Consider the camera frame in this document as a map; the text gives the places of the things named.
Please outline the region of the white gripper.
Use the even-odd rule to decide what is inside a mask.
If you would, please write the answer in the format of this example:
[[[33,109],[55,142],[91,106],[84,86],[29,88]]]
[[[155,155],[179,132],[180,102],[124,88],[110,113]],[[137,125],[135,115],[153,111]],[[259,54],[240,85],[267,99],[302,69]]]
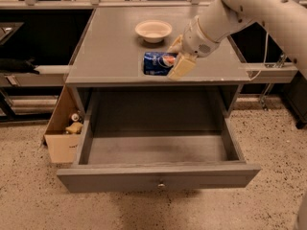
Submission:
[[[196,15],[185,27],[183,35],[180,34],[167,50],[178,54],[168,79],[177,81],[186,76],[196,66],[196,58],[206,58],[220,46],[220,42],[219,32],[213,26],[203,24]]]

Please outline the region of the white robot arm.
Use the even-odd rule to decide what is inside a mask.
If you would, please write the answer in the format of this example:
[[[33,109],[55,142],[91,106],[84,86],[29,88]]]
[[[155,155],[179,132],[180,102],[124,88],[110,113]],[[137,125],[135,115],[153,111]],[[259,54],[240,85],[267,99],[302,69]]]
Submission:
[[[214,0],[190,20],[169,51],[177,54],[168,78],[178,80],[212,54],[221,41],[258,23],[307,78],[307,9],[294,0]]]

